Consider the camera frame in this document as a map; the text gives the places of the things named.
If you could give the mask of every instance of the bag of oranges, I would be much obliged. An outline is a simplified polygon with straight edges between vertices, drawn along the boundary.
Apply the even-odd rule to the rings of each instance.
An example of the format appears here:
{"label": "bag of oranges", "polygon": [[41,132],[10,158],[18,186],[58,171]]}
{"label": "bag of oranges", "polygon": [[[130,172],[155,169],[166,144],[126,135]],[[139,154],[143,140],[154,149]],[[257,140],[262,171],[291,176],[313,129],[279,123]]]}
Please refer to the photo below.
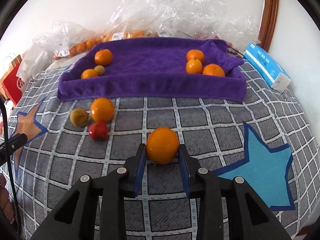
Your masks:
{"label": "bag of oranges", "polygon": [[77,23],[55,22],[52,29],[53,33],[44,33],[33,39],[33,43],[38,44],[44,51],[52,51],[53,60],[73,57],[102,42],[101,37],[94,31],[86,30]]}
{"label": "bag of oranges", "polygon": [[158,3],[158,0],[123,0],[103,31],[102,41],[157,37],[150,29],[159,14]]}

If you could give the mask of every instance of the red fruit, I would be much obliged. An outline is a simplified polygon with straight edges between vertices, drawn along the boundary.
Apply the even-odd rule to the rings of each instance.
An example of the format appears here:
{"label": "red fruit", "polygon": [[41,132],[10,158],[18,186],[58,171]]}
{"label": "red fruit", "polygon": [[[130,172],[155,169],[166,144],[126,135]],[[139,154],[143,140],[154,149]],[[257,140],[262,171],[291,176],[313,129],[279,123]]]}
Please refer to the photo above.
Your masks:
{"label": "red fruit", "polygon": [[104,122],[96,122],[89,125],[88,131],[93,140],[104,141],[108,138],[108,128]]}

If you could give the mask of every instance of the yellow-green fruit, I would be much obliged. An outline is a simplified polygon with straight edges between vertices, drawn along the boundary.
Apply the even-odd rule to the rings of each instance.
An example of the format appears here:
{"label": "yellow-green fruit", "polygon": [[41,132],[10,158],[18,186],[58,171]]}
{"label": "yellow-green fruit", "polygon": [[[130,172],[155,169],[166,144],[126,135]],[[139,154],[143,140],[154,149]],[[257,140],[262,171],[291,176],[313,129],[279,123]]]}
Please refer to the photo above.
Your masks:
{"label": "yellow-green fruit", "polygon": [[101,65],[96,66],[96,67],[94,68],[94,70],[98,72],[99,76],[102,76],[102,75],[104,74],[104,72],[105,72],[104,67],[101,66]]}
{"label": "yellow-green fruit", "polygon": [[88,123],[89,115],[82,108],[73,109],[70,113],[70,121],[76,127],[85,126]]}

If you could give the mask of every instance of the purple tray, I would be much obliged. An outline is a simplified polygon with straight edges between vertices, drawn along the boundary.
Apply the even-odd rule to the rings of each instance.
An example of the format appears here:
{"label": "purple tray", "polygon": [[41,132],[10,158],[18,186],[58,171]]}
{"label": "purple tray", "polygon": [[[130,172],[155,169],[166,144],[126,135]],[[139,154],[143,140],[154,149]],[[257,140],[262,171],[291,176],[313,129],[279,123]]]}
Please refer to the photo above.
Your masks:
{"label": "purple tray", "polygon": [[[94,68],[94,55],[109,49],[113,61],[100,77],[80,79],[81,73]],[[226,77],[187,74],[186,53],[201,50],[207,64],[221,66]],[[216,98],[242,102],[246,79],[237,66],[244,61],[227,55],[222,40],[189,40],[178,38],[138,38],[111,41],[95,46],[81,58],[69,73],[59,80],[61,101],[99,97],[187,97]]]}

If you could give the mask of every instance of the blue gripper pad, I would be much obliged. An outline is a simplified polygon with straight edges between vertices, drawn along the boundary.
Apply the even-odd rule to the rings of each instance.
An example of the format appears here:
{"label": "blue gripper pad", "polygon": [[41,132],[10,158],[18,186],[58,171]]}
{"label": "blue gripper pad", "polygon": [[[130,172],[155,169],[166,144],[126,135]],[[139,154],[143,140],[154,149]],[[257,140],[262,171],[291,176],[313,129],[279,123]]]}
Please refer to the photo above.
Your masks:
{"label": "blue gripper pad", "polygon": [[137,172],[134,175],[134,194],[135,194],[135,196],[138,196],[138,194],[141,190],[141,183],[142,183],[144,168],[146,166],[146,161],[147,161],[147,152],[146,152],[146,147],[144,147],[142,150],[142,153],[141,153]]}
{"label": "blue gripper pad", "polygon": [[190,175],[189,175],[188,167],[186,164],[185,156],[180,147],[178,151],[178,160],[179,160],[183,191],[187,194],[187,197],[189,197],[190,196]]}

